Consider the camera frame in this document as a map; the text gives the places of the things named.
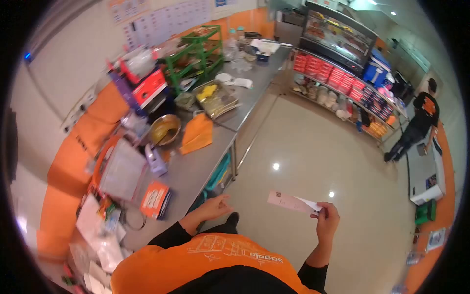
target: hand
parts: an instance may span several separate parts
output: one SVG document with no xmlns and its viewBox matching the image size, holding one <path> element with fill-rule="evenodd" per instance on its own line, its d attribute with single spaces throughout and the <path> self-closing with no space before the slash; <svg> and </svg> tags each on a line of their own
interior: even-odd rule
<svg viewBox="0 0 470 294">
<path fill-rule="evenodd" d="M 333 203 L 317 202 L 318 206 L 323 207 L 317 215 L 310 215 L 311 218 L 318 218 L 317 235 L 319 243 L 332 242 L 336 228 L 339 224 L 339 214 Z"/>
<path fill-rule="evenodd" d="M 233 210 L 233 208 L 226 203 L 229 198 L 230 195 L 220 194 L 215 198 L 207 199 L 200 207 L 194 210 L 194 213 L 198 215 L 202 222 L 218 218 Z"/>
</svg>

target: dark jeans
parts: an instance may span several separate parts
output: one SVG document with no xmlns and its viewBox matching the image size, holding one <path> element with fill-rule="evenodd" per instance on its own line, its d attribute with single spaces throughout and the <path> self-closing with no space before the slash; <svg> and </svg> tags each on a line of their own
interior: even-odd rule
<svg viewBox="0 0 470 294">
<path fill-rule="evenodd" d="M 400 158 L 405 155 L 414 144 L 418 143 L 422 139 L 423 135 L 417 128 L 408 126 L 405 132 L 403 132 L 403 135 L 401 135 L 401 138 L 395 143 L 392 150 L 390 150 L 388 159 L 393 159 L 394 161 L 400 160 Z"/>
</svg>

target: plastic jar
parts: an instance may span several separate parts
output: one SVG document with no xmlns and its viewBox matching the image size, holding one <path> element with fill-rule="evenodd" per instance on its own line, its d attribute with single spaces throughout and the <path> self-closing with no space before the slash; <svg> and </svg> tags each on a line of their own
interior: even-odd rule
<svg viewBox="0 0 470 294">
<path fill-rule="evenodd" d="M 237 30 L 238 40 L 243 40 L 245 38 L 245 28 L 239 26 Z"/>
<path fill-rule="evenodd" d="M 230 39 L 238 40 L 238 35 L 237 35 L 235 29 L 230 29 L 230 30 L 228 31 L 228 39 L 229 39 L 229 40 L 230 40 Z"/>
</svg>

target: orange t-shirt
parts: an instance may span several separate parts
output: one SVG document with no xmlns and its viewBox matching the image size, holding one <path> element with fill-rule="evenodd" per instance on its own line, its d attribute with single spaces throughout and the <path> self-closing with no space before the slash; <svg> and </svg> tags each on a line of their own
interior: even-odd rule
<svg viewBox="0 0 470 294">
<path fill-rule="evenodd" d="M 181 246 L 148 245 L 124 259 L 111 276 L 113 294 L 170 292 L 205 273 L 234 265 L 265 271 L 297 293 L 317 294 L 302 285 L 291 263 L 247 237 L 224 233 L 196 235 Z"/>
</svg>

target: paper receipt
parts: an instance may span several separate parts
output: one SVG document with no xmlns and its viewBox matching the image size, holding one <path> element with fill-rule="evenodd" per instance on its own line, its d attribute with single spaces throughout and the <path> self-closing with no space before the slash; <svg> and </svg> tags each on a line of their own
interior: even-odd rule
<svg viewBox="0 0 470 294">
<path fill-rule="evenodd" d="M 297 210 L 309 214 L 318 215 L 321 210 L 321 206 L 318 206 L 315 202 L 305 200 L 299 197 L 294 197 L 281 193 L 278 191 L 271 190 L 267 198 L 267 202 L 282 206 L 284 208 Z"/>
</svg>

